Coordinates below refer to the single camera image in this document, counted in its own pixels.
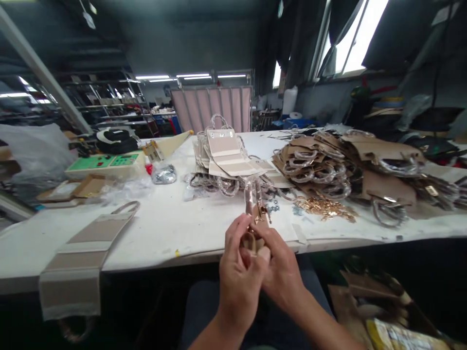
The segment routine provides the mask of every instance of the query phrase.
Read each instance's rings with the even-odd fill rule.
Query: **control box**
[[[93,155],[78,158],[65,171],[69,178],[81,179],[88,174],[101,174],[122,179],[141,177],[146,174],[145,155],[142,151],[129,152],[118,156]]]

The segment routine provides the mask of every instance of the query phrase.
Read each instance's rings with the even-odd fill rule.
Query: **dark pants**
[[[305,287],[332,315],[331,308],[321,288],[318,276],[306,256],[297,256]],[[188,349],[198,335],[211,322],[219,306],[219,283],[200,281],[194,284],[186,301],[185,322],[180,340],[180,350]],[[295,322],[277,307],[265,294],[260,294],[256,318],[245,335],[242,349],[269,345],[277,350],[310,349],[310,343]]]

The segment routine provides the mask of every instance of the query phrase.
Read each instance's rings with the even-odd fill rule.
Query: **work table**
[[[239,135],[248,153],[260,158],[271,157],[274,149],[286,144],[286,141],[268,137],[284,136],[285,133],[280,131]],[[225,230],[245,210],[243,193],[234,198],[215,193],[183,201],[187,183],[182,178],[195,165],[194,137],[187,139],[171,158],[178,173],[177,181],[154,185],[138,198],[141,207],[114,242],[104,263],[104,272],[219,259]],[[298,253],[467,235],[462,210],[427,219],[410,219],[400,228],[387,229],[376,221],[369,208],[352,202],[346,204],[359,214],[354,224],[340,217],[321,221],[318,215],[304,213],[298,216],[293,203],[276,199],[279,210],[271,213],[270,226],[277,229]],[[0,232],[0,295],[37,290],[38,276],[57,248],[99,215],[111,213],[128,201],[118,205],[93,204],[42,210],[31,219]]]

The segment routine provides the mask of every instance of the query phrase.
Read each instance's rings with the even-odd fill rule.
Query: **pink curtain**
[[[203,131],[216,113],[236,132],[250,131],[251,87],[177,89],[172,101],[184,131]]]

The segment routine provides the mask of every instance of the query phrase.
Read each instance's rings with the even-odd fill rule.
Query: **tape roll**
[[[291,119],[301,119],[302,118],[302,114],[301,113],[298,113],[298,112],[292,112],[289,114],[289,117]]]

